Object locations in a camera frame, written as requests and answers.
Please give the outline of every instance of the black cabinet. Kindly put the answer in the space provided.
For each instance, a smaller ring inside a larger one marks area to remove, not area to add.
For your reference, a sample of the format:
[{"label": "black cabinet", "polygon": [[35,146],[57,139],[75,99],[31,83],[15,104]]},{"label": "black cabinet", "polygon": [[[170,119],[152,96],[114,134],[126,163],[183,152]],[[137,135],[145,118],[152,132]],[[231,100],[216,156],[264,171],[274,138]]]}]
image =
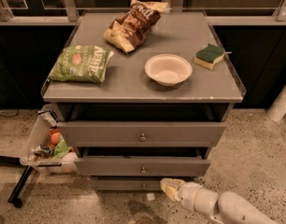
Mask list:
[{"label": "black cabinet", "polygon": [[41,87],[74,26],[0,26],[0,107],[39,108]]},{"label": "black cabinet", "polygon": [[286,26],[215,26],[247,94],[235,107],[268,108],[286,84]]}]

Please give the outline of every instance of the green chip bag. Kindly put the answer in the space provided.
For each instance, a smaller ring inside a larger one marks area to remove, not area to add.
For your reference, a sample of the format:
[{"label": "green chip bag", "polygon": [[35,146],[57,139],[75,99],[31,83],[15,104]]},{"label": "green chip bag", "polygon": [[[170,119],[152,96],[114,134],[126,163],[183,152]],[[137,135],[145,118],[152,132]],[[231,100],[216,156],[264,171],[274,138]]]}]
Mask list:
[{"label": "green chip bag", "polygon": [[62,51],[48,78],[58,81],[104,82],[107,62],[113,54],[113,51],[97,46],[70,46]]}]

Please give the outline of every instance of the dresser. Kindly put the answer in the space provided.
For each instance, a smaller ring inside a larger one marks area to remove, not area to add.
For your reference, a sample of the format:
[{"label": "dresser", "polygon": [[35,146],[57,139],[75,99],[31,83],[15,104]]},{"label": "dresser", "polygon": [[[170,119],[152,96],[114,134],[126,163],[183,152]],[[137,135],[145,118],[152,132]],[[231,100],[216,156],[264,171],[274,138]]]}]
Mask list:
[{"label": "dresser", "polygon": [[[164,14],[146,43],[125,54],[103,38],[119,13],[86,13],[67,45],[114,51],[104,83],[52,81],[43,91],[74,147],[80,175],[101,190],[157,190],[164,177],[202,176],[225,121],[245,89],[228,58],[212,71],[193,63],[208,43],[220,44],[201,12]],[[144,71],[158,54],[175,54],[193,68],[183,83],[164,87]]]}]

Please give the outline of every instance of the black metal leg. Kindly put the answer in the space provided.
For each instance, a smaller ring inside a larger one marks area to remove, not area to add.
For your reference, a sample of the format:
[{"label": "black metal leg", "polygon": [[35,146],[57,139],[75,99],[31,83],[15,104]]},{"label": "black metal leg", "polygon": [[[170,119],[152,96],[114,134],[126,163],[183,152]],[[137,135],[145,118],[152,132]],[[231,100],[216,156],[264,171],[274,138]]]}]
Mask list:
[{"label": "black metal leg", "polygon": [[18,184],[15,186],[14,190],[12,191],[8,202],[9,203],[13,203],[15,207],[17,208],[21,208],[22,207],[22,200],[19,198],[19,195],[21,193],[21,190],[26,182],[26,180],[28,179],[29,175],[31,174],[33,168],[32,166],[27,166],[25,168],[25,170],[23,171],[20,181],[18,182]]}]

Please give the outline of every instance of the green and yellow sponge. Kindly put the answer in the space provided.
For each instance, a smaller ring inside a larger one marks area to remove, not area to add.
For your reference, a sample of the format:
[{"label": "green and yellow sponge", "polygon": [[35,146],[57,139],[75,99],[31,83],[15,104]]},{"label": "green and yellow sponge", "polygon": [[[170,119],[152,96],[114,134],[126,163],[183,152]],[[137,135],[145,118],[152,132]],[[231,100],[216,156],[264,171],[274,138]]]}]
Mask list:
[{"label": "green and yellow sponge", "polygon": [[193,61],[209,70],[212,70],[215,63],[223,60],[225,49],[218,46],[208,44],[206,48],[196,53]]}]

